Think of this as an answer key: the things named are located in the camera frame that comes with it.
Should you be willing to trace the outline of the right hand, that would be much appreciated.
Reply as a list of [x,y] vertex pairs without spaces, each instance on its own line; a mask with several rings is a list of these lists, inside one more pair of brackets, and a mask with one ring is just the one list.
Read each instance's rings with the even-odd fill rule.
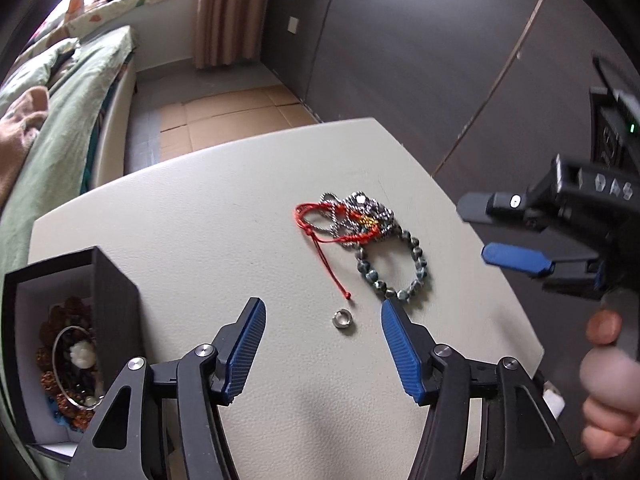
[[586,330],[593,348],[579,371],[588,392],[582,444],[596,460],[624,454],[639,434],[639,363],[614,346],[622,327],[617,312],[601,309]]

